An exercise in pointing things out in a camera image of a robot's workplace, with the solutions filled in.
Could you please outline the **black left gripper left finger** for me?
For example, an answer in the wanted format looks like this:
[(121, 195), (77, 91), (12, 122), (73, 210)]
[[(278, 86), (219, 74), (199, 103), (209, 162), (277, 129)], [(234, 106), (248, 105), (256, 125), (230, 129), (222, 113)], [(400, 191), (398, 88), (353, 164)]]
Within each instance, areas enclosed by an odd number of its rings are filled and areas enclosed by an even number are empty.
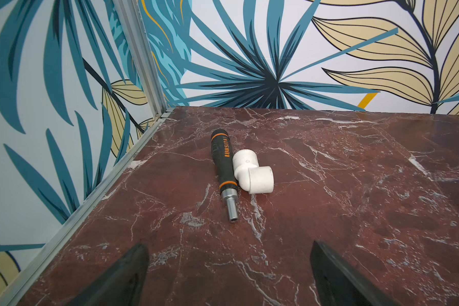
[(149, 267), (149, 250), (133, 246), (69, 305), (138, 305)]

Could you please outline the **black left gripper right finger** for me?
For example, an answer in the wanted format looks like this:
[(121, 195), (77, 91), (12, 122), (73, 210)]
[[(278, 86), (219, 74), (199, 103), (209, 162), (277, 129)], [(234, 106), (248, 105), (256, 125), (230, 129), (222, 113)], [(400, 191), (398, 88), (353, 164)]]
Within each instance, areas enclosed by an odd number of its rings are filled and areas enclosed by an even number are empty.
[(398, 304), (324, 242), (313, 242), (310, 262), (321, 305)]

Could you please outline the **white pipe elbow fitting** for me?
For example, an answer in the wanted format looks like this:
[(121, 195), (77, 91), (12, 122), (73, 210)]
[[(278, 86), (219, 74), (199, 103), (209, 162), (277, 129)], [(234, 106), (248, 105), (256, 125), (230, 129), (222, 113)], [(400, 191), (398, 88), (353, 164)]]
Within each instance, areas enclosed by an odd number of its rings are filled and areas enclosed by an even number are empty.
[(261, 167), (256, 153), (249, 149), (233, 156), (234, 176), (239, 186), (251, 195), (268, 194), (274, 190), (274, 173), (269, 166)]

